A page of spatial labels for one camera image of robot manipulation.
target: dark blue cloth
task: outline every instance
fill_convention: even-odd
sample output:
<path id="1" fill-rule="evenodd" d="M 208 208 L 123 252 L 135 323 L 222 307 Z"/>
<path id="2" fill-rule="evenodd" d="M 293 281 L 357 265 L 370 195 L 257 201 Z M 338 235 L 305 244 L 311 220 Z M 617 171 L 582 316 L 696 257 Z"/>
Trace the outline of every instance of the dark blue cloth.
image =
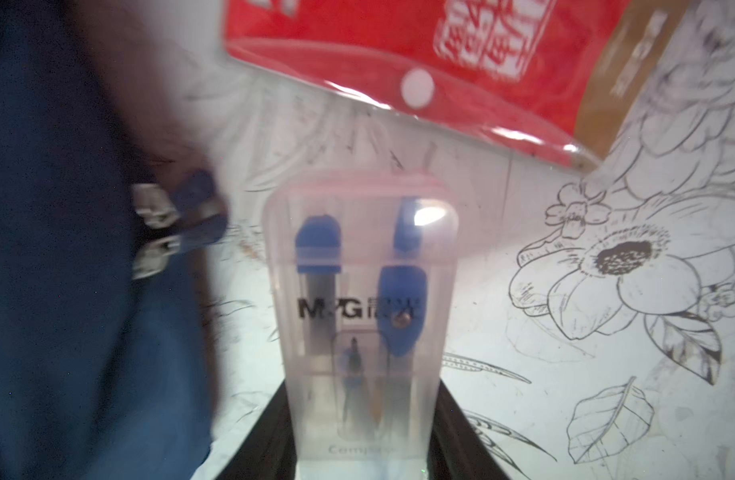
<path id="1" fill-rule="evenodd" d="M 149 180 L 59 2 L 0 2 L 0 479 L 188 479 L 210 445 L 184 260 L 132 282 Z"/>

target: blue clothing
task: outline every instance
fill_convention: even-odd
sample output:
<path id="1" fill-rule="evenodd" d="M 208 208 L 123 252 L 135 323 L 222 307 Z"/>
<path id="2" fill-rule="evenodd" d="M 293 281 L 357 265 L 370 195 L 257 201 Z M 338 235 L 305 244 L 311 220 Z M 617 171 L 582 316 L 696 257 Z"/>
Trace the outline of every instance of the blue clothing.
<path id="1" fill-rule="evenodd" d="M 0 479 L 188 479 L 210 446 L 183 258 L 133 282 L 151 181 L 60 2 L 0 2 Z"/>

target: white table surface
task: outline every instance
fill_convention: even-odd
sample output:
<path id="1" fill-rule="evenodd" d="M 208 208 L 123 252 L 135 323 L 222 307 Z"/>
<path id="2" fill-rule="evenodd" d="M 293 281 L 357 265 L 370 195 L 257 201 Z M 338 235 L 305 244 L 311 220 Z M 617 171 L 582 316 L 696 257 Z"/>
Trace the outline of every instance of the white table surface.
<path id="1" fill-rule="evenodd" d="M 259 227 L 270 190 L 312 166 L 410 169 L 427 155 L 463 233 L 442 378 L 494 421 L 483 433 L 507 473 L 735 478 L 735 0 L 691 7 L 605 162 L 605 190 L 232 62 L 222 12 L 221 0 L 78 2 L 162 184 L 207 163 L 230 207 L 198 274 L 218 398 L 193 480 L 217 475 L 283 378 Z"/>

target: transparent plastic box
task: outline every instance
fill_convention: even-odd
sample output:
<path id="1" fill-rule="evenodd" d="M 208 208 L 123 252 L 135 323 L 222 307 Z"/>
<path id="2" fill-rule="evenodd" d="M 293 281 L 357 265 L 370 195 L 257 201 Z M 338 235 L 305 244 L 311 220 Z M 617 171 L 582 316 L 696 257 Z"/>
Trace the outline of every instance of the transparent plastic box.
<path id="1" fill-rule="evenodd" d="M 305 479 L 424 478 L 458 217 L 429 174 L 320 171 L 264 212 Z"/>

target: red package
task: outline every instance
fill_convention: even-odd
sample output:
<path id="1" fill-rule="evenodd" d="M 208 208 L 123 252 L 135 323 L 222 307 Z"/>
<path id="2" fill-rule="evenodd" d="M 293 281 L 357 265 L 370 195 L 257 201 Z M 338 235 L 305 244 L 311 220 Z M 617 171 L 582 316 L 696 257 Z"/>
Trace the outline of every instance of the red package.
<path id="1" fill-rule="evenodd" d="M 224 39 L 262 68 L 588 170 L 572 135 L 607 153 L 686 3 L 230 0 Z"/>

